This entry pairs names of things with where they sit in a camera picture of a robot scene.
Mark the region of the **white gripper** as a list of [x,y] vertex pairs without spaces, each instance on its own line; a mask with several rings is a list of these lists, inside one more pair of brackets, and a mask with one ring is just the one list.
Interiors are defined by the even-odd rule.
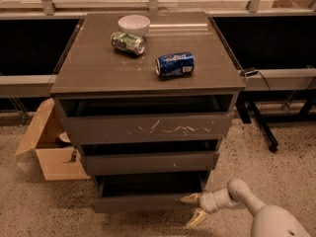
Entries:
[[192,219],[187,223],[188,227],[196,227],[205,221],[207,214],[216,213],[219,208],[213,192],[194,193],[181,197],[180,201],[188,204],[198,204],[201,209],[194,212]]

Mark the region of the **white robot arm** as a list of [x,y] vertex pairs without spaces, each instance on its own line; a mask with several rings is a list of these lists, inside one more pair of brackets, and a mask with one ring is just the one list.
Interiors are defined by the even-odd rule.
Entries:
[[231,179],[224,189],[191,194],[182,197],[181,202],[198,205],[193,218],[188,222],[189,227],[199,225],[208,214],[220,209],[244,205],[253,216],[251,237],[311,237],[288,210],[265,204],[239,178]]

